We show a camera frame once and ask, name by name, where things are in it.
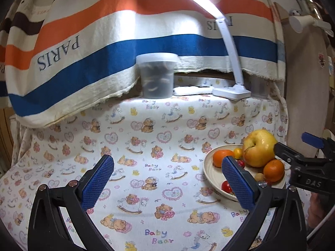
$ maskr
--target metal bolt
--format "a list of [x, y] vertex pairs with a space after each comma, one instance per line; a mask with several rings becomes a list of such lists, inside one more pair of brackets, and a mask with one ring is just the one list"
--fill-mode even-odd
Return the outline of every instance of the metal bolt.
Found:
[[39, 186], [39, 190], [40, 191], [44, 191], [46, 189], [46, 185], [42, 184], [41, 186]]
[[76, 186], [78, 184], [78, 181], [77, 180], [71, 180], [69, 183], [68, 183], [68, 185], [70, 186], [70, 187], [74, 187], [74, 186]]
[[261, 187], [261, 188], [265, 188], [268, 186], [268, 184], [265, 182], [265, 181], [259, 181], [258, 182], [258, 185]]
[[294, 191], [296, 191], [296, 187], [295, 186], [289, 186], [289, 190], [294, 192]]

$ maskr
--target orange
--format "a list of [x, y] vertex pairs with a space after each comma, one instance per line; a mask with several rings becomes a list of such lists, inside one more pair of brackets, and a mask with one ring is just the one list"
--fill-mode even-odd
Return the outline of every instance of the orange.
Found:
[[281, 180], [284, 176], [285, 168], [284, 164], [278, 160], [274, 159], [265, 165], [263, 169], [264, 178], [270, 182], [277, 182]]
[[242, 148], [234, 149], [235, 159], [240, 159], [242, 157]]
[[218, 150], [213, 154], [213, 165], [217, 168], [221, 168], [222, 160], [225, 157], [234, 157], [234, 152], [231, 150]]

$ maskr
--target hand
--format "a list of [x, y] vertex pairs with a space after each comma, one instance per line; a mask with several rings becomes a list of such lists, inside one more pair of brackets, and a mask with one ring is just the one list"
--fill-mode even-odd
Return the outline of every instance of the hand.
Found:
[[308, 209], [308, 225], [311, 228], [315, 228], [325, 217], [325, 211], [322, 209], [319, 195], [317, 193], [311, 193], [310, 198], [311, 205]]

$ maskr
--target striped curtain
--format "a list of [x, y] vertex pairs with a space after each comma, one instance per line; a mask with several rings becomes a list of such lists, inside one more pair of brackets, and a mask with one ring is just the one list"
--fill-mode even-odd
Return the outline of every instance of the striped curtain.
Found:
[[[285, 79], [269, 0], [211, 0], [226, 14], [244, 71]], [[0, 26], [0, 97], [25, 126], [45, 127], [129, 91], [135, 57], [169, 52], [177, 71], [231, 64], [214, 18], [191, 0], [16, 0]]]

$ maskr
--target orange stripe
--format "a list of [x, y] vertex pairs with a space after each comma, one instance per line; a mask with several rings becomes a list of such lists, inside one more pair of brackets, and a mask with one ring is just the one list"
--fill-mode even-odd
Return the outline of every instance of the orange stripe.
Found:
[[6, 47], [0, 45], [0, 62], [5, 62]]
[[[221, 0], [217, 6], [225, 14], [247, 13], [273, 21], [271, 10], [257, 0]], [[213, 18], [191, 0], [100, 0], [85, 10], [43, 26], [32, 51], [24, 52], [15, 46], [8, 45], [6, 65], [26, 70], [34, 55], [77, 34], [100, 18], [122, 10], [132, 10], [143, 15], [193, 10], [202, 13], [207, 18]]]

